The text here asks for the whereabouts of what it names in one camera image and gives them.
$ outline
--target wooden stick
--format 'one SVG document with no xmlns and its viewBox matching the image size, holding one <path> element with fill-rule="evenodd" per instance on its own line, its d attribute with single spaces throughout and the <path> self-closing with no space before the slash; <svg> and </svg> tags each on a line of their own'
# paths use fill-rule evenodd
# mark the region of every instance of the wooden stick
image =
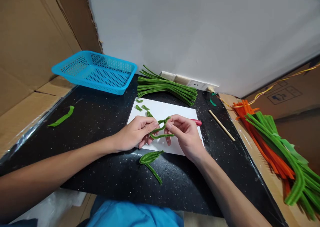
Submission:
<svg viewBox="0 0 320 227">
<path fill-rule="evenodd" d="M 222 127 L 222 129 L 227 133 L 227 135 L 233 140 L 236 141 L 232 135 L 229 133 L 229 131 L 227 131 L 227 129 L 223 126 L 223 124 L 218 120 L 218 118 L 214 115 L 214 113 L 212 113 L 211 110 L 209 110 L 210 114 L 213 116 L 213 118 L 219 123 L 219 125 Z"/>
</svg>

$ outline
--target forearm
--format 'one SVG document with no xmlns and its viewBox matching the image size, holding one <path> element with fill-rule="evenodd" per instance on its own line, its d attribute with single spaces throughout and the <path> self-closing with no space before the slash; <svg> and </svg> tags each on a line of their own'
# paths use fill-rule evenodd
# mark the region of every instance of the forearm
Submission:
<svg viewBox="0 0 320 227">
<path fill-rule="evenodd" d="M 112 152 L 112 139 L 56 155 L 0 178 L 0 223 L 10 221 L 51 194 L 75 173 Z"/>
<path fill-rule="evenodd" d="M 209 154 L 195 165 L 206 179 L 228 226 L 271 226 Z"/>
</svg>

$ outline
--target yellow wire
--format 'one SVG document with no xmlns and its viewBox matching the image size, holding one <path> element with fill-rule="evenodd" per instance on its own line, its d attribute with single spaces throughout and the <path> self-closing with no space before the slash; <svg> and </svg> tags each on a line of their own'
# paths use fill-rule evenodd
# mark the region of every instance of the yellow wire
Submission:
<svg viewBox="0 0 320 227">
<path fill-rule="evenodd" d="M 291 75 L 291 76 L 288 76 L 287 78 L 284 78 L 284 79 L 281 79 L 281 80 L 276 81 L 276 82 L 275 82 L 272 86 L 270 86 L 268 89 L 266 89 L 265 91 L 257 94 L 257 95 L 255 96 L 255 98 L 254 98 L 252 101 L 250 101 L 248 104 L 249 104 L 249 105 L 253 104 L 260 96 L 262 96 L 263 94 L 265 94 L 266 92 L 268 92 L 269 90 L 271 90 L 271 89 L 272 89 L 276 84 L 278 84 L 279 82 L 288 80 L 289 78 L 294 77 L 294 76 L 297 76 L 297 75 L 300 75 L 300 74 L 302 74 L 302 73 L 304 73 L 304 72 L 307 72 L 307 71 L 311 71 L 311 70 L 313 70 L 313 69 L 316 69 L 318 66 L 320 66 L 320 64 L 315 65 L 314 67 L 311 67 L 311 68 L 306 69 L 306 70 L 304 70 L 304 71 L 299 71 L 299 72 L 297 72 L 297 73 L 295 73 L 295 74 L 293 74 L 293 75 Z M 234 106 L 229 106 L 229 105 L 228 105 L 223 99 L 221 99 L 218 95 L 217 95 L 217 97 L 218 97 L 224 104 L 226 104 L 228 107 L 231 107 L 231 108 L 240 108 L 240 107 L 243 107 L 243 106 L 235 106 L 235 107 L 234 107 Z"/>
</svg>

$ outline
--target white sheet of paper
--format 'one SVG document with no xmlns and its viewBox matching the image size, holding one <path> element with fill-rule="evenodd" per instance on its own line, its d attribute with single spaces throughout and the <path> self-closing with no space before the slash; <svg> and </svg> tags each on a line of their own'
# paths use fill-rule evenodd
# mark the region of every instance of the white sheet of paper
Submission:
<svg viewBox="0 0 320 227">
<path fill-rule="evenodd" d="M 134 101 L 127 124 L 130 123 L 134 119 L 134 117 L 136 117 L 137 115 L 147 116 L 146 115 L 147 111 L 146 110 L 143 110 L 141 112 L 138 111 L 135 108 L 136 105 L 140 107 L 142 105 L 145 105 L 147 108 L 150 109 L 150 113 L 153 115 L 153 117 L 156 120 L 165 119 L 168 116 L 174 115 L 174 114 L 179 114 L 189 119 L 198 119 L 196 110 L 192 108 L 176 106 L 176 105 L 167 104 L 167 103 L 158 102 L 158 101 L 152 101 L 144 98 L 140 98 L 139 100 L 143 100 L 143 102 L 138 103 Z M 198 132 L 202 140 L 201 130 L 199 126 L 198 126 Z M 149 150 L 156 150 L 156 151 L 164 150 L 164 152 L 171 153 L 171 154 L 185 155 L 179 146 L 178 139 L 175 136 L 171 138 L 170 146 L 167 145 L 166 139 L 163 137 L 160 139 L 153 140 L 153 142 L 150 145 L 146 144 L 142 148 L 149 149 Z"/>
</svg>

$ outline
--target black countertop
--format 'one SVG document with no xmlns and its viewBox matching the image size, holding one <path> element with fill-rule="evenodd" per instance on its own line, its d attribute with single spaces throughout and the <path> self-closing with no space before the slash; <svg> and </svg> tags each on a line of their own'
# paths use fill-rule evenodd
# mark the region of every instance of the black countertop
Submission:
<svg viewBox="0 0 320 227">
<path fill-rule="evenodd" d="M 51 110 L 48 118 L 34 131 L 19 150 L 3 165 L 0 175 L 35 163 L 47 157 L 80 148 L 118 132 L 126 125 L 135 97 L 135 75 L 122 96 L 78 86 Z M 144 98 L 188 107 L 169 93 L 148 94 Z M 204 145 L 233 183 L 265 216 L 272 226 L 285 221 L 269 190 L 261 179 L 246 147 L 238 135 L 221 101 L 209 102 L 208 92 L 198 91 L 196 109 L 202 121 Z M 71 117 L 57 127 L 47 127 L 75 107 Z M 208 110 L 219 118 L 236 139 L 232 141 Z M 75 174 L 63 188 L 103 195 L 109 199 L 127 200 L 223 217 L 205 180 L 185 156 L 163 153 L 153 168 L 163 180 L 162 186 L 139 159 L 150 150 L 137 148 L 105 156 Z"/>
</svg>

